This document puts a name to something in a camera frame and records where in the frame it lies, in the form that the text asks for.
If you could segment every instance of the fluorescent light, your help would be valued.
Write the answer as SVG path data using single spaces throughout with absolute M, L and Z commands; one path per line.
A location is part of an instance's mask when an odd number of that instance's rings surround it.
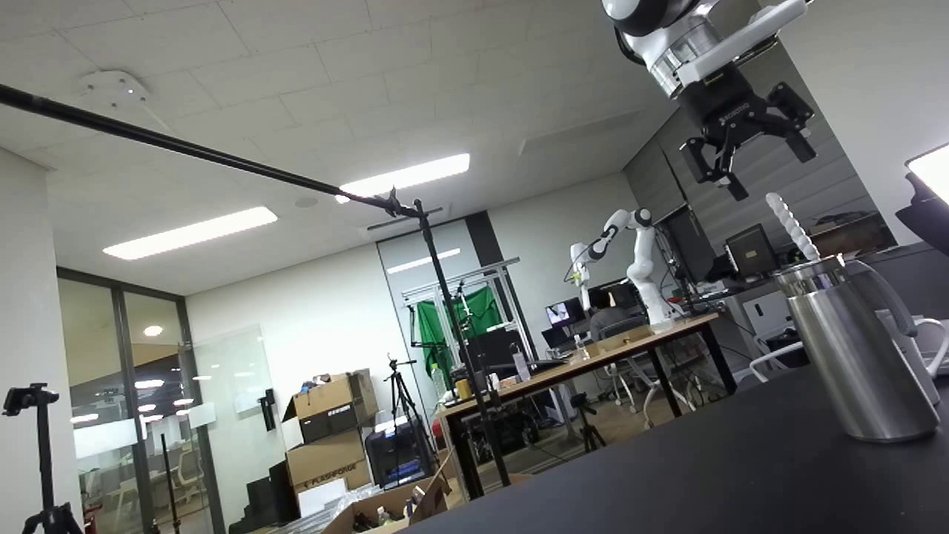
M 949 144 L 913 158 L 906 162 L 906 166 L 920 177 L 933 193 L 949 202 Z
M 459 254 L 461 254 L 461 249 L 459 249 L 459 248 L 453 248 L 452 250 L 446 250 L 445 252 L 439 252 L 439 253 L 438 253 L 438 259 L 445 259 L 445 258 L 447 258 L 447 257 L 457 256 L 457 255 L 459 255 Z M 409 269 L 413 269 L 413 268 L 415 268 L 415 267 L 419 267 L 419 266 L 421 266 L 421 265 L 425 265 L 426 263 L 431 263 L 431 262 L 432 262 L 432 257 L 431 257 L 431 256 L 429 256 L 429 257 L 420 257 L 419 259 L 416 259 L 415 261 L 409 261 L 408 263 L 403 263 L 402 265 L 396 265 L 395 267 L 389 267 L 388 269 L 385 270 L 385 272 L 388 273 L 388 274 L 390 274 L 390 275 L 394 275 L 395 273 L 401 273 L 402 271 L 408 271 Z
M 135 383 L 135 389 L 151 390 L 152 388 L 160 388 L 164 383 L 164 380 L 140 380 Z
M 98 413 L 87 413 L 86 415 L 70 417 L 69 422 L 73 425 L 78 425 L 79 423 L 88 423 L 89 421 L 95 421 L 96 419 L 99 419 Z
M 175 230 L 154 234 L 147 238 L 139 238 L 118 245 L 102 249 L 109 256 L 122 259 L 139 259 L 161 252 L 168 252 L 209 239 L 221 238 L 229 234 L 250 230 L 257 226 L 269 224 L 277 220 L 277 216 L 265 208 L 258 206 L 249 210 L 239 211 L 224 217 L 205 220 Z
M 458 154 L 457 156 L 406 167 L 398 171 L 387 172 L 372 178 L 345 183 L 340 186 L 340 189 L 361 197 L 371 197 L 373 195 L 388 193 L 393 187 L 403 189 L 412 185 L 426 183 L 427 181 L 439 180 L 461 174 L 468 170 L 470 163 L 470 154 Z M 349 199 L 337 195 L 336 201 L 342 204 L 349 202 Z

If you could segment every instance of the white mug handle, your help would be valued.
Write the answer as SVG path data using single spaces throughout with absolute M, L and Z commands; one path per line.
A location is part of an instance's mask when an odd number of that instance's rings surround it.
M 940 349 L 936 351 L 936 356 L 933 358 L 933 361 L 929 362 L 929 365 L 926 366 L 926 371 L 929 372 L 929 376 L 936 378 L 936 372 L 940 369 L 942 360 L 945 359 L 946 351 L 949 350 L 949 328 L 946 328 L 946 325 L 936 319 L 925 318 L 918 319 L 914 322 L 917 325 L 931 324 L 938 326 L 942 330 L 942 344 L 940 345 Z

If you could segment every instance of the robotic arm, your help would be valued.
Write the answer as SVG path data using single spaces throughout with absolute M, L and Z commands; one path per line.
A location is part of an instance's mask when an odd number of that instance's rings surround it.
M 590 307 L 586 283 L 589 281 L 589 263 L 596 263 L 606 255 L 609 243 L 623 230 L 636 230 L 635 260 L 626 268 L 626 276 L 636 286 L 649 315 L 649 326 L 656 332 L 668 330 L 676 314 L 681 310 L 662 298 L 656 283 L 649 277 L 653 271 L 652 251 L 656 240 L 656 228 L 652 225 L 652 214 L 647 209 L 638 209 L 633 213 L 617 210 L 604 225 L 603 232 L 589 246 L 574 243 L 570 246 L 570 260 L 573 262 L 573 281 L 580 288 L 584 310 Z
M 813 109 L 786 83 L 767 98 L 754 94 L 738 66 L 777 43 L 777 32 L 807 11 L 810 0 L 762 9 L 748 26 L 722 39 L 708 19 L 719 0 L 602 0 L 623 55 L 646 67 L 701 131 L 679 148 L 696 181 L 748 192 L 732 172 L 735 152 L 759 135 L 781 137 L 800 162 L 817 153 L 805 139 Z M 771 113 L 775 108 L 779 113 Z M 702 149 L 714 148 L 709 164 Z

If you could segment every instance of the white twisted object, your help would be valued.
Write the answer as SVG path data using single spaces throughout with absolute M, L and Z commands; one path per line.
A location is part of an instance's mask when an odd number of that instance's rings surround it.
M 791 213 L 791 210 L 788 208 L 788 205 L 784 203 L 784 200 L 781 199 L 781 196 L 777 193 L 769 193 L 765 196 L 765 201 L 771 207 L 777 219 L 781 221 L 781 225 L 784 226 L 785 231 L 791 236 L 794 244 L 804 253 L 804 257 L 808 260 L 820 259 L 821 255 L 817 252 L 817 247 L 810 241 L 808 235 L 804 233 L 804 229 L 801 228 L 801 223 L 794 218 L 794 214 Z

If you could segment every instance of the yellow cup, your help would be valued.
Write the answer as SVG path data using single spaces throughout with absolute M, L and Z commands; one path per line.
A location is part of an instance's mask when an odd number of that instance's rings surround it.
M 455 388 L 458 390 L 458 398 L 468 400 L 472 398 L 472 387 L 468 384 L 467 378 L 462 378 L 455 382 Z

